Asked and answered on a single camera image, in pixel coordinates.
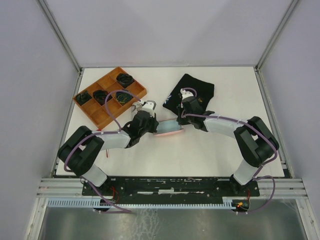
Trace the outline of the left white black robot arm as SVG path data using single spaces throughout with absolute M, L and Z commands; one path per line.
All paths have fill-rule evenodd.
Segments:
M 106 195 L 111 183 L 108 175 L 95 164 L 98 154 L 104 150 L 131 148 L 146 133 L 155 133 L 158 125 L 156 114 L 145 110 L 139 110 L 119 132 L 94 132 L 83 125 L 60 147 L 57 157 L 64 162 L 66 171 L 91 182 L 99 195 Z

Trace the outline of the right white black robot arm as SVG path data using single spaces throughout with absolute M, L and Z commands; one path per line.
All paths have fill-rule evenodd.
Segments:
M 242 161 L 230 179 L 229 189 L 236 196 L 248 189 L 248 183 L 258 175 L 264 165 L 278 157 L 279 143 L 264 121 L 254 116 L 247 121 L 221 116 L 205 111 L 198 99 L 183 96 L 178 114 L 179 122 L 186 122 L 196 129 L 217 133 L 236 140 Z

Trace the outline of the pink glasses case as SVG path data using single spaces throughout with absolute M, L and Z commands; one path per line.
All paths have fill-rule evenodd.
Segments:
M 171 119 L 166 119 L 166 120 L 176 120 L 177 121 L 177 119 L 176 118 L 171 118 Z M 168 135 L 173 135 L 173 134 L 179 134 L 179 133 L 181 133 L 181 132 L 183 132 L 184 131 L 184 128 L 181 126 L 181 130 L 179 130 L 179 131 L 174 131 L 174 132 L 167 132 L 167 133 L 163 133 L 163 134 L 157 134 L 157 130 L 156 130 L 156 132 L 155 133 L 153 133 L 153 135 L 154 136 L 168 136 Z

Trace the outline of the light blue cloth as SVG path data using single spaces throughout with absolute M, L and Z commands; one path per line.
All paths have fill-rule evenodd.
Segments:
M 174 119 L 160 121 L 157 126 L 157 134 L 165 134 L 181 130 L 181 126 Z

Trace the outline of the marble pattern glasses case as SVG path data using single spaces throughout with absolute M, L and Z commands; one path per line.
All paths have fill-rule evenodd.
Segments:
M 142 106 L 141 102 L 134 102 L 131 106 L 131 116 L 134 117 L 142 109 Z

